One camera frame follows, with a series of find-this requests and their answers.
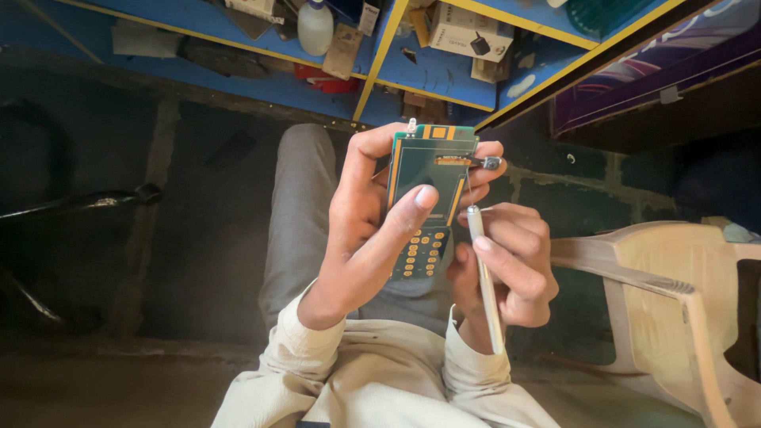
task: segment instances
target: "green circuit board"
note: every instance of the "green circuit board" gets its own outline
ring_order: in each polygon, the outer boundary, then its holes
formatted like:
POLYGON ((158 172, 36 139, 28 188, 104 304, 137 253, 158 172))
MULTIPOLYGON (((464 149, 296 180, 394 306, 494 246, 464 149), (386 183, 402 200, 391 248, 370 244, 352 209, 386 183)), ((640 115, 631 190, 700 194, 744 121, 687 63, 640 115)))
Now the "green circuit board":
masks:
POLYGON ((396 133, 389 163, 388 209, 413 187, 430 184, 438 202, 428 219, 396 259, 391 279, 438 274, 438 267, 467 187, 470 161, 479 138, 469 126, 418 125, 414 133, 396 133))

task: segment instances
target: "finger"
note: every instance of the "finger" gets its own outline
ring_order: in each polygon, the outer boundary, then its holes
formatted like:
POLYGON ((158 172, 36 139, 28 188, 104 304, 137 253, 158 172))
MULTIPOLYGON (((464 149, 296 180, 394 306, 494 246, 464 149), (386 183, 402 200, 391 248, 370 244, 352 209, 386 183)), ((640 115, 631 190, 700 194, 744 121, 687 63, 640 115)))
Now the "finger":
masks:
POLYGON ((407 130, 405 123, 390 123, 355 134, 349 141, 341 173, 342 187, 362 187, 373 177, 378 158, 391 153, 393 136, 407 130))
POLYGON ((390 169, 388 167, 383 168, 373 176, 373 182, 376 184, 379 184, 383 186, 384 188, 388 188, 388 174, 390 169))
POLYGON ((541 273, 523 264, 510 251, 486 236, 479 236, 473 241, 473 250, 481 257, 489 270, 510 287, 511 294, 514 293, 527 302, 544 297, 547 279, 541 273))
POLYGON ((494 205, 491 208, 494 210, 499 210, 499 211, 519 212, 520 214, 523 214, 525 216, 541 219, 541 216, 539 215, 539 211, 536 211, 534 208, 531 208, 530 206, 522 206, 516 203, 503 202, 503 203, 498 203, 497 205, 494 205))
POLYGON ((437 201, 438 192, 433 186, 423 184, 413 188, 389 210, 378 232, 354 253, 349 263, 358 271, 383 270, 385 281, 399 252, 428 218, 437 201))
POLYGON ((525 302, 514 293, 498 302, 502 320, 508 325, 541 327, 549 321, 549 304, 546 300, 525 302))
POLYGON ((520 212, 502 211, 497 209, 486 210, 482 213, 484 227, 489 229, 492 225, 499 225, 505 222, 514 223, 515 225, 533 232, 539 238, 549 238, 549 225, 542 219, 532 216, 526 216, 520 212))
POLYGON ((476 253, 469 244, 460 242, 454 249, 454 260, 447 268, 447 279, 452 285, 452 299, 469 312, 481 305, 476 253))
POLYGON ((505 148, 499 141, 480 141, 476 146, 476 153, 474 156, 483 159, 486 156, 502 156, 505 152, 505 148))
POLYGON ((507 219, 496 219, 484 223, 486 234, 513 254, 527 259, 536 256, 542 250, 542 238, 515 222, 507 219))
POLYGON ((480 186, 481 184, 488 183, 489 181, 496 180, 497 178, 501 177, 507 169, 508 164, 504 161, 499 164, 499 168, 495 169, 494 171, 490 171, 484 168, 471 168, 468 172, 468 180, 470 180, 471 186, 480 186))
POLYGON ((488 184, 481 184, 478 187, 473 187, 470 190, 465 190, 460 196, 460 208, 473 205, 474 203, 485 198, 487 194, 489 194, 488 184))

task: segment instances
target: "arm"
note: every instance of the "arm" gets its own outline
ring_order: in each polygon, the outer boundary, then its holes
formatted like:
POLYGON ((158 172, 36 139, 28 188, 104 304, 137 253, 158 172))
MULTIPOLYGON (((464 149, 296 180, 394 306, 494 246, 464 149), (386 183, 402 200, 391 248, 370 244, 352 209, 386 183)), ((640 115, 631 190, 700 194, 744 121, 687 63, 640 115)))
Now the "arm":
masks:
MULTIPOLYGON (((455 306, 447 329, 444 383, 450 402, 494 426, 557 427, 522 387, 510 381, 507 353, 493 354, 478 284, 476 254, 494 273, 502 333, 508 325, 549 320, 558 284, 549 265, 549 229, 531 208, 501 203, 482 210, 486 234, 461 243, 447 269, 455 306)), ((467 227, 464 217, 459 219, 467 227)))
MULTIPOLYGON (((374 175, 376 160, 391 152, 395 132, 405 129, 406 124, 392 123, 352 137, 330 202, 320 276, 281 311, 259 370, 233 380, 213 427, 292 426, 312 408, 336 361, 346 314, 381 290, 404 245, 438 201, 434 187, 417 186, 381 225, 389 171, 374 175)), ((476 154, 500 155, 501 145, 482 142, 476 154)), ((483 198, 488 182, 504 170, 471 172, 473 191, 462 197, 483 198)))
MULTIPOLYGON (((525 389, 511 382, 507 354, 485 355, 473 350, 457 331, 462 316, 454 306, 452 312, 442 373, 449 402, 492 426, 558 428, 525 389)), ((491 352, 488 332, 483 343, 491 352)))
POLYGON ((288 304, 269 333, 259 369, 230 384, 213 428, 295 424, 314 404, 336 362, 345 320, 325 330, 305 327, 297 311, 312 285, 288 304))

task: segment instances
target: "yellow shelf edge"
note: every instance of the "yellow shelf edge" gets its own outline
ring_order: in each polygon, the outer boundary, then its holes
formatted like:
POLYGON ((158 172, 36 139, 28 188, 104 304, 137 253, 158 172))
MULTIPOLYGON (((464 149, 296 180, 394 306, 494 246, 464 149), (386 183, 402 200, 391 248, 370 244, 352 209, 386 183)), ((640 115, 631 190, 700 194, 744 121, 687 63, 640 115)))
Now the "yellow shelf edge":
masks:
POLYGON ((474 11, 477 14, 482 14, 494 18, 497 21, 506 22, 510 25, 514 25, 515 27, 533 31, 534 33, 557 39, 571 45, 579 46, 586 50, 592 50, 600 45, 598 42, 593 40, 587 40, 575 34, 566 33, 565 31, 556 30, 555 28, 538 24, 534 21, 527 20, 526 18, 521 18, 517 15, 509 14, 505 11, 500 11, 499 9, 495 9, 491 6, 483 5, 476 2, 475 0, 446 0, 446 2, 457 6, 458 8, 474 11))
POLYGON ((370 66, 370 72, 366 79, 365 86, 362 87, 362 93, 359 96, 357 107, 354 110, 354 116, 352 120, 359 121, 359 117, 362 115, 362 111, 365 109, 365 104, 368 102, 370 93, 375 86, 375 80, 378 77, 378 72, 381 70, 383 61, 386 59, 388 49, 391 47, 391 40, 396 33, 396 28, 399 27, 399 22, 402 20, 402 16, 407 9, 409 0, 396 0, 391 8, 391 15, 388 17, 388 23, 384 29, 383 35, 380 36, 380 43, 378 44, 378 50, 373 58, 373 64, 370 66))
POLYGON ((28 11, 32 12, 33 14, 37 15, 45 21, 50 27, 53 27, 54 30, 58 31, 62 36, 64 36, 68 41, 72 42, 74 46, 77 47, 80 51, 82 51, 85 55, 89 56, 90 59, 95 61, 97 64, 103 64, 103 61, 100 60, 100 58, 97 57, 94 53, 92 53, 85 45, 80 43, 79 40, 75 39, 74 36, 68 33, 68 31, 64 30, 63 27, 58 25, 57 22, 55 22, 48 14, 43 12, 40 8, 37 7, 31 0, 17 0, 19 4, 23 8, 26 8, 28 11))
MULTIPOLYGON (((125 13, 122 13, 122 12, 119 12, 119 11, 114 11, 113 9, 102 8, 100 6, 90 5, 88 3, 78 2, 77 0, 56 0, 56 1, 60 2, 60 3, 66 3, 67 5, 76 6, 78 8, 83 8, 83 9, 87 9, 87 10, 90 10, 90 11, 100 12, 102 14, 109 14, 109 15, 115 16, 117 18, 129 19, 131 21, 139 22, 141 24, 147 24, 147 25, 150 25, 152 27, 161 28, 161 29, 169 30, 169 31, 174 31, 175 33, 180 33, 180 34, 185 34, 185 35, 188 35, 188 36, 198 37, 200 39, 205 39, 205 40, 209 40, 209 41, 212 41, 212 42, 221 43, 221 44, 227 45, 227 46, 237 47, 237 48, 240 48, 240 49, 248 50, 250 52, 260 53, 262 55, 272 56, 274 58, 284 59, 286 61, 292 61, 292 62, 296 62, 298 64, 308 65, 310 67, 316 67, 318 69, 321 69, 323 67, 322 64, 319 64, 319 63, 313 62, 313 61, 307 61, 306 59, 295 58, 293 56, 285 55, 283 53, 277 53, 277 52, 273 52, 271 50, 260 49, 258 47, 248 46, 248 45, 244 45, 242 43, 233 42, 233 41, 226 40, 226 39, 221 39, 219 37, 213 37, 213 36, 209 36, 209 35, 206 35, 206 34, 198 33, 198 32, 195 32, 195 31, 185 30, 184 28, 175 27, 173 25, 162 24, 161 22, 158 22, 158 21, 151 21, 149 19, 140 18, 140 17, 137 17, 135 15, 130 15, 130 14, 125 14, 125 13)), ((359 73, 354 73, 354 72, 352 72, 352 77, 360 78, 362 80, 366 79, 365 75, 361 75, 359 73)))
MULTIPOLYGON (((452 98, 452 97, 445 97, 444 95, 434 94, 433 92, 428 92, 428 91, 422 91, 420 89, 415 89, 415 88, 413 88, 411 86, 400 85, 398 83, 394 83, 394 82, 388 81, 388 80, 383 80, 383 79, 380 79, 380 78, 379 79, 375 79, 375 83, 378 83, 378 84, 381 84, 381 85, 390 86, 392 88, 403 89, 404 91, 415 92, 416 94, 425 95, 426 97, 436 98, 438 100, 449 101, 451 103, 463 105, 465 107, 477 108, 477 109, 483 110, 483 111, 492 112, 495 109, 495 107, 489 108, 489 107, 482 106, 482 105, 479 105, 479 104, 469 103, 468 101, 462 101, 462 100, 458 100, 458 99, 452 98)), ((494 95, 495 95, 494 102, 496 103, 497 102, 497 94, 494 94, 494 95)))
POLYGON ((534 89, 531 89, 530 91, 526 92, 525 94, 521 95, 519 98, 517 98, 515 101, 511 102, 510 104, 504 106, 502 109, 498 110, 493 115, 487 117, 484 119, 481 123, 474 126, 476 130, 483 128, 484 126, 488 125, 490 122, 492 122, 494 119, 500 117, 501 115, 507 113, 508 111, 514 109, 518 106, 518 104, 524 102, 528 98, 534 96, 539 91, 543 90, 544 88, 550 86, 551 84, 558 81, 560 78, 566 76, 568 73, 576 70, 579 66, 584 64, 585 62, 588 62, 589 60, 593 59, 595 56, 600 55, 601 53, 605 52, 606 50, 613 47, 616 43, 620 42, 621 40, 631 36, 633 33, 635 33, 637 30, 643 28, 645 25, 650 24, 655 19, 659 18, 661 15, 665 14, 666 12, 670 11, 671 9, 675 8, 676 6, 684 3, 686 0, 668 0, 667 2, 663 3, 662 5, 658 6, 657 8, 650 11, 647 15, 643 16, 642 18, 639 18, 637 21, 635 21, 632 25, 629 25, 627 28, 624 28, 623 30, 619 31, 617 34, 613 35, 610 39, 605 40, 602 42, 598 47, 595 49, 585 53, 581 58, 575 60, 574 62, 568 64, 563 70, 560 72, 557 72, 556 74, 552 75, 551 78, 548 78, 547 80, 543 81, 539 85, 537 85, 534 89))

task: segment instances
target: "white plastic bottle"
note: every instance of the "white plastic bottle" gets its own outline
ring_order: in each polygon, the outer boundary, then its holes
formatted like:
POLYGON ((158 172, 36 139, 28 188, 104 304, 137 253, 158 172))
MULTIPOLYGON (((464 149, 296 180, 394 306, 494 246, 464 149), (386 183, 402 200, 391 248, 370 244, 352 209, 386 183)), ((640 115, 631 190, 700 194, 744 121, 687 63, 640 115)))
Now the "white plastic bottle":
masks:
POLYGON ((333 14, 324 0, 308 0, 298 10, 298 41, 313 56, 325 55, 333 40, 333 14))

